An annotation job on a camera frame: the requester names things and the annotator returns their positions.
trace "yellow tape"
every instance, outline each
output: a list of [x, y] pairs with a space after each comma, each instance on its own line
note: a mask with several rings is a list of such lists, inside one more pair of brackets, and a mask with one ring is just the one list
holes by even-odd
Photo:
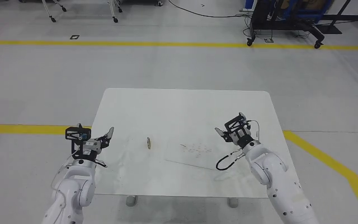
[[322, 152], [315, 146], [311, 145], [307, 141], [303, 140], [298, 135], [294, 134], [293, 132], [286, 130], [284, 131], [284, 136], [287, 140], [290, 140], [295, 145], [299, 146], [306, 152], [310, 153], [312, 156], [329, 166], [330, 168], [334, 169], [336, 172], [344, 176], [349, 184], [353, 192], [355, 193], [356, 197], [358, 198], [358, 175], [355, 174], [352, 170], [344, 166], [343, 164], [339, 163], [338, 161], [334, 160], [328, 154]]
[[[56, 126], [56, 125], [21, 125], [21, 124], [1, 124], [0, 134], [64, 134], [66, 128], [70, 126]], [[334, 160], [328, 154], [322, 152], [315, 146], [311, 145], [307, 141], [303, 140], [293, 132], [289, 130], [284, 131], [284, 136], [287, 140], [290, 140], [303, 150], [310, 153], [312, 156], [337, 171], [344, 176], [356, 197], [358, 198], [358, 175], [352, 170]]]
[[0, 134], [65, 134], [68, 127], [70, 126], [1, 124]]
[[[191, 43], [191, 42], [134, 42], [134, 41], [46, 41], [0, 40], [0, 45], [61, 45], [61, 46], [181, 46], [197, 48], [267, 48], [267, 49], [314, 49], [313, 45], [253, 44], [246, 43]], [[322, 45], [324, 50], [358, 50], [358, 46]]]

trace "white table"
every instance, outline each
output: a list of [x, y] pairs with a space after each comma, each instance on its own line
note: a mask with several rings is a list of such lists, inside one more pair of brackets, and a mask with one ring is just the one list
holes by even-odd
[[289, 165], [289, 174], [297, 178], [267, 92], [108, 88], [92, 137], [111, 126], [115, 130], [110, 146], [98, 156], [108, 168], [96, 170], [96, 194], [267, 198], [266, 187], [251, 174], [244, 158], [228, 171], [211, 169], [237, 149], [214, 128], [224, 129], [239, 111], [259, 122], [260, 141], [278, 152]]

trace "concrete floor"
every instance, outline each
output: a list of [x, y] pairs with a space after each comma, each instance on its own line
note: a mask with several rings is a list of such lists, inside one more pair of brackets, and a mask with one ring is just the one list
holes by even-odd
[[[210, 15], [234, 15], [243, 1], [176, 0]], [[114, 24], [105, 1], [0, 1], [0, 40], [172, 41], [245, 43], [243, 18], [204, 18], [174, 8], [123, 5]], [[358, 24], [327, 45], [358, 45]], [[263, 43], [264, 33], [257, 39]], [[278, 44], [313, 44], [274, 31]], [[358, 52], [310, 49], [133, 46], [0, 45], [0, 124], [91, 125], [109, 87], [265, 90], [283, 130], [295, 133], [358, 172]], [[300, 182], [325, 224], [353, 224], [358, 201], [347, 180], [288, 142]], [[53, 175], [67, 158], [63, 136], [0, 135], [0, 218], [39, 223], [50, 203]], [[236, 209], [220, 198], [95, 195], [84, 223], [280, 223], [268, 199], [241, 199]]]

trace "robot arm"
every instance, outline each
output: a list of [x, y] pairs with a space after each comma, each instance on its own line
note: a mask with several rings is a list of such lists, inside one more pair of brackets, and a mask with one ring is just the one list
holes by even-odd
[[287, 173], [288, 166], [277, 154], [251, 137], [249, 120], [242, 113], [215, 130], [226, 142], [242, 148], [255, 178], [267, 188], [267, 196], [284, 224], [319, 224], [298, 180]]
[[54, 203], [45, 213], [43, 224], [82, 224], [82, 207], [89, 206], [95, 194], [96, 164], [106, 167], [96, 156], [109, 146], [113, 131], [112, 127], [104, 136], [91, 138], [91, 130], [80, 124], [66, 130], [66, 139], [72, 141], [74, 161], [67, 166], [67, 173], [54, 188]]

